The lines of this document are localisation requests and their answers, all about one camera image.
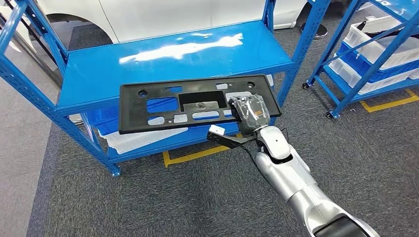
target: caster wheel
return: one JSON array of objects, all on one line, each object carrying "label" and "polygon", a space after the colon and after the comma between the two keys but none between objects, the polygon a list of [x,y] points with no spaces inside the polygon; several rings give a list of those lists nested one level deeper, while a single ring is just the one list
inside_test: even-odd
[{"label": "caster wheel", "polygon": [[330,111],[326,113],[326,117],[328,119],[333,119],[334,118],[333,115],[332,115],[332,113],[330,113]]},{"label": "caster wheel", "polygon": [[304,82],[304,83],[302,84],[302,88],[303,88],[304,90],[307,90],[308,88],[310,88],[310,86],[308,85],[308,83]]}]

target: blue metal shelf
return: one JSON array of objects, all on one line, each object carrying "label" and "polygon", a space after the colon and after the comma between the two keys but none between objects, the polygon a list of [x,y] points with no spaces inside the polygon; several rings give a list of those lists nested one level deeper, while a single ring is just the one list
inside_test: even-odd
[{"label": "blue metal shelf", "polygon": [[74,114],[117,103],[125,83],[270,74],[292,65],[261,21],[82,49],[69,53],[57,109]]},{"label": "blue metal shelf", "polygon": [[[339,39],[342,36],[345,28],[348,26],[353,14],[356,12],[358,7],[360,7],[365,1],[364,0],[353,0],[348,7],[345,15],[339,26],[337,27],[334,35],[332,36],[331,41],[329,42],[328,46],[326,47],[325,51],[323,52],[319,63],[317,64],[316,68],[314,69],[311,77],[307,81],[307,83],[303,84],[303,88],[307,89],[313,85],[313,83],[317,80],[319,85],[326,91],[326,93],[331,97],[331,99],[336,103],[336,107],[332,110],[327,112],[328,118],[337,118],[339,117],[339,113],[349,104],[360,100],[365,100],[368,98],[372,98],[375,96],[379,96],[382,94],[390,93],[395,90],[399,90],[402,88],[410,87],[419,84],[419,81],[406,79],[399,83],[371,91],[366,94],[359,95],[358,92],[364,87],[366,83],[368,83],[376,72],[380,69],[380,67],[388,60],[388,58],[396,51],[396,49],[403,44],[408,37],[410,37],[414,32],[418,31],[419,26],[419,2],[414,0],[386,0],[386,1],[379,1],[379,0],[370,0],[371,3],[378,6],[383,11],[387,12],[388,14],[392,15],[393,17],[397,18],[402,22],[401,25],[388,29],[385,32],[380,33],[379,35],[367,40],[359,45],[351,48],[350,50],[344,50],[340,55],[332,57],[329,59],[329,56],[332,54],[333,49],[339,43]],[[357,50],[364,45],[378,40],[387,34],[394,32],[396,30],[400,30],[394,40],[390,43],[390,45],[386,48],[386,50],[378,57],[378,59],[371,64],[367,70],[363,71],[361,79],[356,83],[356,85],[351,88],[349,85],[336,73],[334,73],[328,66],[329,62],[343,57],[344,55],[351,53],[354,50]],[[404,65],[410,67],[414,64],[406,64]],[[337,85],[339,90],[342,91],[344,94],[344,98],[339,100],[333,92],[326,86],[326,84],[321,80],[319,77],[321,72],[325,72],[331,80]]]},{"label": "blue metal shelf", "polygon": [[369,0],[372,4],[401,22],[410,20],[419,10],[416,0]]},{"label": "blue metal shelf", "polygon": [[[166,138],[122,155],[101,149],[87,112],[117,107],[120,86],[125,83],[173,81],[245,74],[285,72],[278,103],[282,105],[312,43],[331,0],[310,0],[306,27],[290,58],[273,36],[275,0],[265,0],[261,20],[217,28],[112,44],[68,52],[38,9],[35,0],[15,0],[10,18],[0,32],[0,77],[56,123],[114,176],[118,162],[206,141],[208,126]],[[58,104],[53,104],[5,56],[18,22],[25,14],[35,31],[48,43],[64,78]],[[82,115],[85,135],[67,115]],[[236,124],[224,124],[227,134]]]},{"label": "blue metal shelf", "polygon": [[[339,90],[346,96],[349,94],[349,92],[352,90],[352,88],[348,85],[347,82],[345,82],[344,79],[342,79],[339,75],[337,75],[329,66],[323,67],[324,73],[326,73],[329,78],[335,83],[335,85],[339,88]],[[351,100],[350,103],[358,102],[361,100],[366,100],[372,97],[376,97],[379,95],[387,94],[396,90],[400,90],[407,87],[412,87],[415,85],[419,85],[419,79],[412,80],[412,79],[406,79],[401,82],[398,82],[393,85],[389,85],[386,87],[383,87],[378,90],[371,91],[369,93],[365,94],[356,94]]]},{"label": "blue metal shelf", "polygon": [[[218,124],[225,128],[225,133],[227,135],[237,134],[239,132],[237,124],[234,123],[224,123]],[[138,157],[148,156],[164,151],[170,151],[173,149],[194,145],[201,142],[207,141],[207,133],[210,126],[198,126],[190,127],[187,131],[179,133],[177,135],[168,137],[161,141],[152,143],[150,145],[135,149],[133,151],[118,154],[117,151],[111,147],[108,148],[108,155],[111,162],[120,162],[128,159],[135,159]]]}]

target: car body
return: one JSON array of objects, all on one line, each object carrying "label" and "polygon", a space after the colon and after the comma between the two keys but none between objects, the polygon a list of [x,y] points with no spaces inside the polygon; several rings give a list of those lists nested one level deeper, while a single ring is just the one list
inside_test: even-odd
[{"label": "car body", "polygon": [[[265,0],[38,0],[52,22],[80,19],[113,43],[260,19]],[[295,26],[306,0],[277,0],[275,29]]]}]

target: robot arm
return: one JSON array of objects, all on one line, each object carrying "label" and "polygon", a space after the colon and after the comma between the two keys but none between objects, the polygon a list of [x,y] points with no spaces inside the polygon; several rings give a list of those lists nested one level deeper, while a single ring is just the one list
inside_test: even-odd
[{"label": "robot arm", "polygon": [[247,138],[224,136],[212,125],[208,139],[234,148],[256,140],[259,146],[254,162],[275,191],[289,203],[311,237],[378,237],[365,222],[350,215],[331,201],[317,186],[310,169],[288,144],[282,132],[269,126],[268,111],[257,95],[230,101],[233,115],[240,118],[239,128]]}]

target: round hole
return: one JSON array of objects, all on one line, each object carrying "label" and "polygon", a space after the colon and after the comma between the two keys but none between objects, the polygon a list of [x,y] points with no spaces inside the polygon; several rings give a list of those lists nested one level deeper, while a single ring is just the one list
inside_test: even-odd
[{"label": "round hole", "polygon": [[249,82],[248,82],[248,87],[249,87],[249,88],[253,88],[253,87],[254,87],[254,83],[253,83],[253,82],[251,82],[251,81],[249,81]]},{"label": "round hole", "polygon": [[147,96],[147,92],[145,90],[141,90],[138,92],[138,96],[139,97],[146,97]]}]

